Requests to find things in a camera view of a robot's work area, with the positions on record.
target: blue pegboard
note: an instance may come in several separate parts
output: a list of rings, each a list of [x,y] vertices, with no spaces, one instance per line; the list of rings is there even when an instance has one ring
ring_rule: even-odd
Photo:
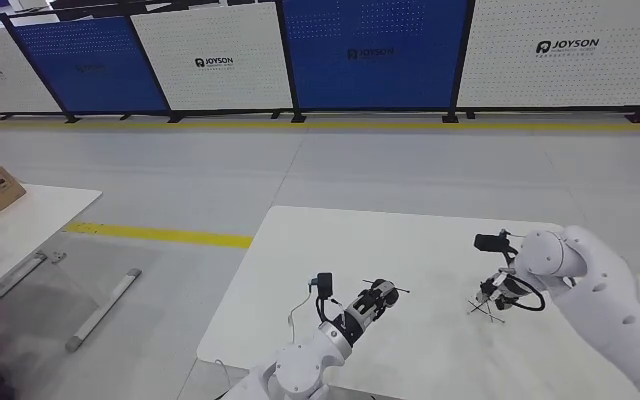
[[[70,112],[164,111],[123,17],[16,27]]]
[[[302,108],[448,107],[467,0],[284,0]]]

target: tabletop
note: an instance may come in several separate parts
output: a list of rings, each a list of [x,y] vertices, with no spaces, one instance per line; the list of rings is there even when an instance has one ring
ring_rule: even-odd
[[[289,311],[307,282],[332,272],[344,305],[388,279],[411,293],[373,323],[333,386],[400,399],[638,399],[624,375],[587,345],[547,301],[491,321],[468,315],[479,283],[504,266],[473,247],[478,233],[526,235],[557,225],[379,212],[273,207],[198,347],[198,358],[249,369],[291,342]],[[519,246],[520,239],[512,244]],[[294,314],[296,342],[316,330],[313,299]],[[535,306],[537,299],[523,299]],[[339,310],[327,303],[331,318]]]
[[[0,278],[27,260],[102,192],[22,184],[27,193],[0,211]]]

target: black cable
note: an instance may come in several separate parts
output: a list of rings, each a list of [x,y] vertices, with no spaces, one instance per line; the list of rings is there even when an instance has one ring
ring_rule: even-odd
[[[324,315],[324,301],[320,300],[320,297],[316,297],[316,311],[321,322],[328,321],[327,316]]]
[[[531,293],[535,294],[536,296],[538,296],[538,299],[540,300],[540,306],[538,307],[529,307],[529,306],[525,306],[524,304],[520,304],[518,303],[516,300],[511,300],[508,297],[505,297],[505,299],[509,304],[516,306],[518,308],[522,308],[523,310],[527,310],[527,311],[542,311],[544,310],[546,303],[544,301],[544,297],[542,297],[542,293],[538,292],[536,290],[536,288],[534,288],[533,286],[531,286],[531,284],[529,282],[525,282],[522,279],[518,278],[517,276],[514,275],[510,275],[507,274],[507,276],[511,279],[513,279],[514,281],[523,284],[524,286],[526,286],[529,290],[531,290]]]

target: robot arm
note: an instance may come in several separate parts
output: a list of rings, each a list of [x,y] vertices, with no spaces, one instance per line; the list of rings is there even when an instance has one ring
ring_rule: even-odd
[[[494,300],[500,309],[541,311],[540,292],[548,291],[574,330],[640,390],[640,285],[627,263],[578,226],[560,233],[531,232],[519,253],[509,246],[507,235],[476,238],[477,248],[503,253],[508,263],[481,284],[477,300]],[[539,296],[540,307],[518,302],[529,293]]]
[[[325,399],[329,392],[322,381],[325,369],[343,366],[356,341],[399,297],[393,283],[378,279],[330,321],[324,315],[324,301],[333,295],[331,274],[318,274],[313,281],[318,286],[316,306],[322,322],[313,338],[307,343],[290,344],[273,359],[251,369],[224,400]],[[272,376],[277,388],[270,392]]]

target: pegboard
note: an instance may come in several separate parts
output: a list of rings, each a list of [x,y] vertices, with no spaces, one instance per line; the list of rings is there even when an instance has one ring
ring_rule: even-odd
[[[137,15],[173,110],[291,108],[274,3]]]
[[[467,0],[284,0],[302,108],[444,108]]]
[[[165,111],[123,17],[16,27],[69,112]]]
[[[61,111],[11,35],[0,29],[0,113]]]
[[[458,106],[636,105],[639,77],[637,0],[477,0]]]

